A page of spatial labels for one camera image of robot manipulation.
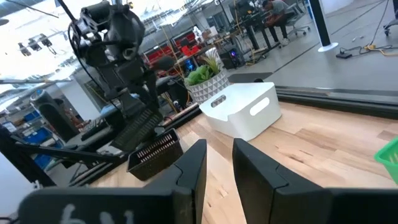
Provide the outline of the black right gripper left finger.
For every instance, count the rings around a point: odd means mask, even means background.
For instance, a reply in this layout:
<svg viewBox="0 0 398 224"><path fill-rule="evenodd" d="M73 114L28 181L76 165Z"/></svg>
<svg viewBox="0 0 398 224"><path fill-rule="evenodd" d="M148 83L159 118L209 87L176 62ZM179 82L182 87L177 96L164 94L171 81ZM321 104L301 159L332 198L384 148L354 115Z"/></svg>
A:
<svg viewBox="0 0 398 224"><path fill-rule="evenodd" d="M201 223L206 187L204 139L144 187L49 187L19 205L26 224Z"/></svg>

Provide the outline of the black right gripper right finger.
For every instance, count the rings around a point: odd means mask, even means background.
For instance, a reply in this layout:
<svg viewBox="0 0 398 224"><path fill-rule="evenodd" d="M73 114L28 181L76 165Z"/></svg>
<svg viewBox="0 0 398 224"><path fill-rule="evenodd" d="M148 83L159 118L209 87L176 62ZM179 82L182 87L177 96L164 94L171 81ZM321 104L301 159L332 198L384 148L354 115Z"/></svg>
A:
<svg viewBox="0 0 398 224"><path fill-rule="evenodd" d="M247 223L397 224L396 189L324 188L239 138L233 170Z"/></svg>

